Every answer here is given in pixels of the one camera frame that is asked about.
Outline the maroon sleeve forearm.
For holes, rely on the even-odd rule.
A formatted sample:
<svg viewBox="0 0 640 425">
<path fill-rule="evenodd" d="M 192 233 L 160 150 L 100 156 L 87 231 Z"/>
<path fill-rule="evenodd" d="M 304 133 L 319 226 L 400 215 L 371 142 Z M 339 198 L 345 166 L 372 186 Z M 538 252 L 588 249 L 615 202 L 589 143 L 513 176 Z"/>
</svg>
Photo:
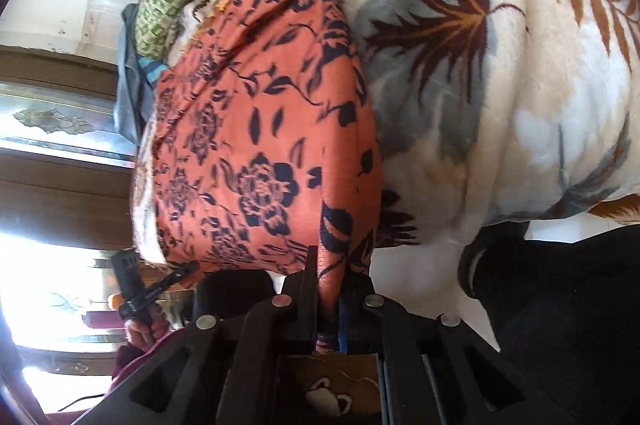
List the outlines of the maroon sleeve forearm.
<svg viewBox="0 0 640 425">
<path fill-rule="evenodd" d="M 142 365 L 145 365 L 173 341 L 181 337 L 184 332 L 186 332 L 186 329 L 169 332 L 166 336 L 155 343 L 148 351 L 142 351 L 141 349 L 129 343 L 120 347 L 118 349 L 118 352 L 116 353 L 115 367 L 112 373 L 112 382 L 107 392 L 111 393 L 125 379 L 128 379 L 130 375 L 133 375 L 134 372 L 139 370 Z"/>
</svg>

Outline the person's left hand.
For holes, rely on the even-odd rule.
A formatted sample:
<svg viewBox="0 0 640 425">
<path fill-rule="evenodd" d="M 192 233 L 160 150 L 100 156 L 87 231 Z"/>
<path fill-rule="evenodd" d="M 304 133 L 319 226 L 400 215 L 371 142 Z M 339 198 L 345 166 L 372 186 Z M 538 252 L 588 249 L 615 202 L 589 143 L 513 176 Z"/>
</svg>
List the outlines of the person's left hand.
<svg viewBox="0 0 640 425">
<path fill-rule="evenodd" d="M 142 351 L 148 351 L 170 331 L 166 313 L 159 304 L 149 307 L 149 315 L 151 316 L 150 324 L 139 319 L 128 319 L 125 322 L 128 343 Z"/>
</svg>

